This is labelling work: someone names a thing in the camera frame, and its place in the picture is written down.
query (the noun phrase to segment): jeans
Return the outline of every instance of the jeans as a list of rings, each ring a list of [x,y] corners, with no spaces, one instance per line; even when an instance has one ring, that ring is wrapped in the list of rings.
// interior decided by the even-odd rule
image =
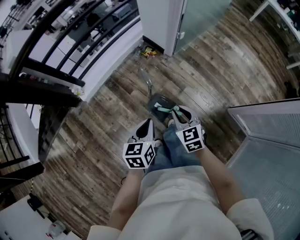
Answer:
[[[164,133],[165,144],[155,148],[154,164],[150,165],[146,174],[168,168],[201,165],[194,152],[188,153],[176,135],[175,125],[171,125]]]

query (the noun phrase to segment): floor plank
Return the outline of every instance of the floor plank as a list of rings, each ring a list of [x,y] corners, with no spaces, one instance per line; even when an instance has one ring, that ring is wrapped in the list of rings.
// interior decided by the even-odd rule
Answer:
[[[131,54],[89,103],[67,117],[57,135],[45,173],[34,181],[33,193],[69,230],[86,238],[91,225],[109,218],[127,167],[122,146],[130,129],[151,117],[148,90],[139,76],[143,66],[155,92],[194,109],[208,138],[208,147],[226,162],[244,136],[228,119],[230,106],[285,97],[284,82],[298,86],[285,57],[293,37],[276,27],[278,16],[267,9],[253,22],[248,18],[260,1],[235,0],[215,28],[184,51],[169,58]],[[153,118],[156,133],[166,128]],[[29,193],[30,182],[13,189],[17,199]]]

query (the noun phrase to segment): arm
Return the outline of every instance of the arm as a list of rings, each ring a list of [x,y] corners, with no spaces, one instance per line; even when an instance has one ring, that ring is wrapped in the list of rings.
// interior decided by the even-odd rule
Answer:
[[[123,227],[134,213],[143,178],[142,170],[129,170],[125,183],[113,203],[108,227],[123,230]]]
[[[245,199],[228,168],[207,148],[196,152],[215,189],[222,211],[226,214],[237,202]]]

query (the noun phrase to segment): glass panel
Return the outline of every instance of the glass panel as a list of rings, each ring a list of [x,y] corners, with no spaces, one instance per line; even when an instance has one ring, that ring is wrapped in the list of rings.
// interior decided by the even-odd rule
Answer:
[[[175,53],[193,41],[209,27],[217,24],[230,4],[230,0],[186,0],[187,7],[181,21],[180,32],[185,32],[183,39],[178,39]]]
[[[257,198],[275,239],[296,239],[300,232],[300,152],[248,141],[229,166],[247,198]]]
[[[240,114],[249,136],[300,146],[300,114]]]

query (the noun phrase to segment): door frame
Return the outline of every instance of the door frame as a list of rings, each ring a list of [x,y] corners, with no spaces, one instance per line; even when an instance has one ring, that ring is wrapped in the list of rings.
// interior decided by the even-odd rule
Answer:
[[[276,147],[280,147],[280,148],[284,148],[284,149],[287,149],[287,150],[300,152],[300,148],[296,147],[296,146],[287,145],[287,144],[280,143],[280,142],[274,142],[274,141],[267,140],[267,139],[246,136],[245,139],[243,140],[243,142],[241,143],[241,145],[238,147],[238,149],[234,152],[234,154],[231,156],[231,158],[225,164],[228,168],[230,168],[234,164],[234,161],[240,156],[240,154],[243,152],[244,148],[247,146],[247,144],[250,141],[267,143],[267,144],[270,144],[270,145],[273,145],[273,146],[276,146]]]
[[[168,31],[166,35],[166,47],[164,54],[172,56],[177,43],[177,32],[184,16],[188,0],[171,0],[169,2]]]
[[[247,127],[240,115],[255,115],[255,114],[300,114],[300,98],[285,99],[279,101],[271,101],[266,103],[236,106],[228,108],[229,115],[235,120],[235,122],[242,129],[244,134],[249,137],[255,137],[260,139],[266,139],[271,142],[281,142],[281,139],[274,137],[270,139],[269,135],[254,133]],[[283,142],[283,144],[291,145],[289,142]]]

